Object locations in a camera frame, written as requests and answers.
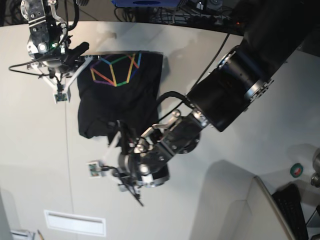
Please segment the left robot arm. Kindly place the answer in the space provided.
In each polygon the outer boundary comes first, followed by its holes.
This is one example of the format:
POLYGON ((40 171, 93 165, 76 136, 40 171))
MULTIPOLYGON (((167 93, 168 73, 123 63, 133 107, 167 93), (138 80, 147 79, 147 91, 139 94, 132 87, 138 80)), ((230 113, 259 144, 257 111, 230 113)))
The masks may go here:
POLYGON ((136 199, 141 187, 157 187, 169 178, 168 162, 191 152, 201 131, 224 131, 272 84, 272 77, 320 22, 317 0, 267 0, 254 13, 240 44, 233 47, 203 80, 182 95, 162 94, 156 101, 180 99, 190 108, 174 109, 166 123, 150 123, 134 140, 116 169, 120 185, 136 199))

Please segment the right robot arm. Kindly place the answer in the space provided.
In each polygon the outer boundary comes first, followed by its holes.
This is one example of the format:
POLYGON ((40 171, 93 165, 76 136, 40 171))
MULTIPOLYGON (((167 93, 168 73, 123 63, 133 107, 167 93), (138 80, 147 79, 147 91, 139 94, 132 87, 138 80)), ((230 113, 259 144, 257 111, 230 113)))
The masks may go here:
POLYGON ((11 72, 51 79, 59 74, 70 77, 77 67, 78 58, 89 49, 87 42, 70 49, 69 33, 78 25, 80 6, 86 0, 73 0, 74 19, 69 24, 68 2, 64 1, 65 17, 57 14, 58 0, 22 0, 20 12, 29 27, 27 51, 31 60, 9 66, 11 72))

